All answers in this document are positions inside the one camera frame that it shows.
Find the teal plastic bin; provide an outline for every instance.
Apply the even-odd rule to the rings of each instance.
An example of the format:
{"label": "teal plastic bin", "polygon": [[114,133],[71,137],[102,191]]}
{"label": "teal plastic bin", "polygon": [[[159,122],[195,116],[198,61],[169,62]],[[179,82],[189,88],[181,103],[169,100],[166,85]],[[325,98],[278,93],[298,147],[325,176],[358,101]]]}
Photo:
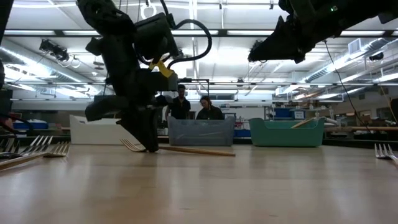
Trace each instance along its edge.
{"label": "teal plastic bin", "polygon": [[299,121],[264,121],[250,119],[251,141],[265,147],[318,147],[322,145],[325,118],[314,119],[299,128]]}

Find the man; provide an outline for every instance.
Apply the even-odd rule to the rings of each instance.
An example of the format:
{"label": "man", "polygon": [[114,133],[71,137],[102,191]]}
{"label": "man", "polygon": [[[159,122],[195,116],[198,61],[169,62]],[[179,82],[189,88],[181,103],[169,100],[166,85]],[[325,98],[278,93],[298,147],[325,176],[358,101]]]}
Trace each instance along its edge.
{"label": "man", "polygon": [[178,97],[173,99],[173,103],[167,107],[165,118],[169,117],[170,110],[175,119],[189,119],[191,103],[185,99],[185,85],[178,85]]}
{"label": "man", "polygon": [[200,104],[203,109],[199,111],[197,119],[224,120],[223,112],[211,104],[211,100],[208,96],[203,96],[200,99]]}

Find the workbench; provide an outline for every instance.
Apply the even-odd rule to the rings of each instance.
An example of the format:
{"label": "workbench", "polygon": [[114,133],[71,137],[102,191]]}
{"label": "workbench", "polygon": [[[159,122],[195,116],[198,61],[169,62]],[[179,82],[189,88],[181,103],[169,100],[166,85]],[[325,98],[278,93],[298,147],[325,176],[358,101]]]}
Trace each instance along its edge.
{"label": "workbench", "polygon": [[206,147],[218,157],[71,146],[0,172],[4,224],[395,223],[398,170],[345,147]]}

